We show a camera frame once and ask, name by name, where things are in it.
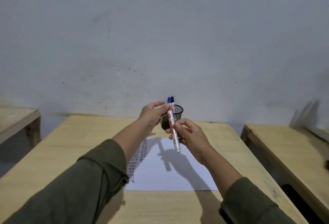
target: paper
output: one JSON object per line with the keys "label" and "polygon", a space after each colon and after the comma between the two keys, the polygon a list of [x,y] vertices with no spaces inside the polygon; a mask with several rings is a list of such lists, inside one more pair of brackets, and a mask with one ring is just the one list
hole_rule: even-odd
{"label": "paper", "polygon": [[208,170],[181,144],[168,138],[144,139],[127,165],[132,190],[217,190]]}

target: jacket sleeve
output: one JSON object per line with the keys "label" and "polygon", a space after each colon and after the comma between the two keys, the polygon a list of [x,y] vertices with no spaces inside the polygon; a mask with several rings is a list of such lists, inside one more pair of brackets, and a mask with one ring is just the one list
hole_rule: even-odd
{"label": "jacket sleeve", "polygon": [[295,223],[248,178],[237,180],[226,192],[220,215],[227,223]]}
{"label": "jacket sleeve", "polygon": [[80,157],[4,223],[95,223],[128,181],[124,152],[108,139]]}

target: wooden table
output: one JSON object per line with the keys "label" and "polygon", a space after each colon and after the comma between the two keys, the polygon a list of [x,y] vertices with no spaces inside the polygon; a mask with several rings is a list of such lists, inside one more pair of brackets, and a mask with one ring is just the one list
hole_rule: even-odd
{"label": "wooden table", "polygon": [[245,125],[241,139],[253,142],[313,211],[329,223],[329,143],[304,128]]}
{"label": "wooden table", "polygon": [[[77,158],[133,122],[132,118],[70,116],[0,180],[0,223]],[[232,127],[199,124],[210,143],[244,176],[278,203],[296,223],[307,223]],[[158,125],[152,137],[168,137]],[[224,223],[217,191],[133,191],[118,193],[97,223]]]}
{"label": "wooden table", "polygon": [[0,106],[0,144],[23,128],[31,146],[36,146],[41,141],[38,109]]}

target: right hand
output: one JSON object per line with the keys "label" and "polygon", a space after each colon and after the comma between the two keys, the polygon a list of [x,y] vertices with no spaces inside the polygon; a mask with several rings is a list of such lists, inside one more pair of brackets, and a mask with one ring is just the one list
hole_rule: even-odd
{"label": "right hand", "polygon": [[173,127],[177,131],[180,143],[188,148],[199,163],[205,165],[204,155],[213,147],[210,145],[201,127],[187,118],[178,120]]}

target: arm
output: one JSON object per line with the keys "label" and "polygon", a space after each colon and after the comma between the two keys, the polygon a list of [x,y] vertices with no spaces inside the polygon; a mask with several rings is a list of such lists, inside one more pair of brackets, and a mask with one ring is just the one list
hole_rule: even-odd
{"label": "arm", "polygon": [[127,161],[169,108],[153,109],[164,103],[145,106],[138,120],[80,157],[4,223],[95,223],[128,183]]}
{"label": "arm", "polygon": [[223,197],[221,215],[231,223],[294,223],[269,197],[242,175],[208,142],[201,127],[188,119],[174,124],[196,160],[210,172]]}

